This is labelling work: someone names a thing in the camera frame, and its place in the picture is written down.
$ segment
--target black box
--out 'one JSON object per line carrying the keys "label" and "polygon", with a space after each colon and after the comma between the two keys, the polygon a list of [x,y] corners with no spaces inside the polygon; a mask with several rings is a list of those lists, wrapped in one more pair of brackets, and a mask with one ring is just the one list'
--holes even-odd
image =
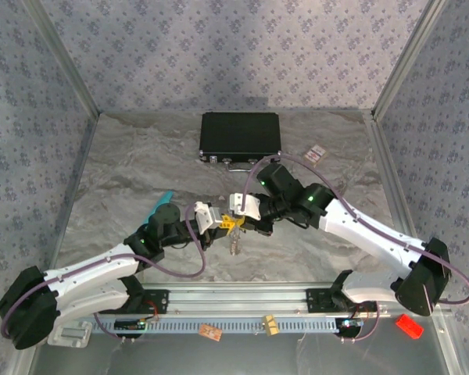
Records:
{"label": "black box", "polygon": [[208,112],[202,117],[200,159],[206,163],[254,163],[281,151],[276,113]]}

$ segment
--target teal object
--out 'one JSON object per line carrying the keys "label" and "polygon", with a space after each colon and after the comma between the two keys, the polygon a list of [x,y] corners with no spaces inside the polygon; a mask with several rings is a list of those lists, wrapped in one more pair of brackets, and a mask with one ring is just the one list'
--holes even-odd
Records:
{"label": "teal object", "polygon": [[174,192],[173,191],[168,191],[166,192],[165,194],[162,195],[162,198],[160,198],[158,200],[158,202],[155,204],[155,206],[153,207],[153,209],[151,210],[151,212],[146,216],[146,219],[144,221],[144,224],[147,224],[148,223],[148,220],[149,220],[149,217],[156,212],[156,209],[158,207],[160,207],[161,205],[164,205],[166,203],[170,203],[170,200],[172,199],[172,197],[174,196]]}

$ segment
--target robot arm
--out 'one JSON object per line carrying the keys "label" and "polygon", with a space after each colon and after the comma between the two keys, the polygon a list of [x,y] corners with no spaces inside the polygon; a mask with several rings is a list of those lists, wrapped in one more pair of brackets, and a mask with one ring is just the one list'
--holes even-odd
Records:
{"label": "robot arm", "polygon": [[186,222],[180,221],[178,207],[170,203],[161,205],[146,224],[101,255],[45,273],[37,267],[24,270],[0,301],[2,333],[22,349],[36,345],[55,326],[69,320],[102,310],[135,313],[136,306],[143,303],[143,293],[134,275],[150,267],[148,261],[156,264],[163,259],[165,247],[187,244],[194,234],[206,250],[217,238],[226,236],[233,225],[269,236],[274,223],[280,220],[338,235],[391,266],[392,272],[381,279],[352,271],[341,273],[328,293],[333,305],[330,311],[346,312],[365,301],[396,299],[414,313],[431,314],[448,282],[449,272],[366,229],[357,219],[360,216],[404,243],[447,260],[445,244],[435,239],[425,244],[356,209],[354,219],[328,188],[320,184],[303,187],[280,164],[271,163],[257,178],[267,195],[247,195],[243,210],[242,195],[231,195],[230,212],[234,217],[221,215],[218,208],[197,202],[195,219],[189,220],[191,233]]}

